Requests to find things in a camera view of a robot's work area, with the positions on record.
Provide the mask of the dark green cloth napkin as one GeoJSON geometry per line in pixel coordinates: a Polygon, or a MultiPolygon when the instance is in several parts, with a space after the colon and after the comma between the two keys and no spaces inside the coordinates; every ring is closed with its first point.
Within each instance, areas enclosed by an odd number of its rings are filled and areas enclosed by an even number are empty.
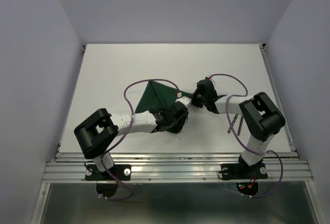
{"type": "Polygon", "coordinates": [[[166,79],[146,79],[134,82],[131,86],[146,82],[142,97],[134,113],[142,113],[152,109],[167,108],[171,104],[181,102],[186,108],[192,104],[191,94],[182,92],[177,84],[166,79]]]}

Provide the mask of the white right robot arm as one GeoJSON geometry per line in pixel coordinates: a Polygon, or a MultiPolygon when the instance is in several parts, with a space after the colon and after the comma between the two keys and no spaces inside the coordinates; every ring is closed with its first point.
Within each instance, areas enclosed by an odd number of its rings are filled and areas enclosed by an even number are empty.
{"type": "Polygon", "coordinates": [[[200,80],[192,95],[192,105],[206,107],[214,114],[225,114],[231,128],[231,114],[243,117],[250,132],[247,144],[243,144],[237,132],[234,131],[233,134],[244,148],[240,156],[243,162],[237,165],[237,172],[248,178],[255,173],[255,165],[261,162],[270,141],[285,126],[286,120],[265,92],[250,96],[247,87],[241,81],[238,82],[243,86],[244,94],[220,95],[210,77],[200,80]]]}

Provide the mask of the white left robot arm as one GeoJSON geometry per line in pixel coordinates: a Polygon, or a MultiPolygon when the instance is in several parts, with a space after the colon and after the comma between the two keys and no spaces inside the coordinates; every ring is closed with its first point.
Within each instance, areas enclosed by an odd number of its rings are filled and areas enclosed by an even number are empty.
{"type": "Polygon", "coordinates": [[[167,108],[148,110],[131,115],[110,114],[105,108],[96,110],[74,129],[84,154],[97,167],[104,180],[114,176],[114,161],[107,151],[116,137],[129,133],[181,132],[188,116],[191,99],[181,97],[167,108]]]}

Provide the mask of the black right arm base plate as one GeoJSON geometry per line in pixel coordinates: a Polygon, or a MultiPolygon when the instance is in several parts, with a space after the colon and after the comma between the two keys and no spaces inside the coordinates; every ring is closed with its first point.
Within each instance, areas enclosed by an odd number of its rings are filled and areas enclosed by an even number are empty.
{"type": "Polygon", "coordinates": [[[267,179],[267,169],[263,159],[252,166],[243,160],[240,156],[237,163],[221,164],[218,172],[218,178],[221,180],[249,180],[249,179],[267,179]]]}

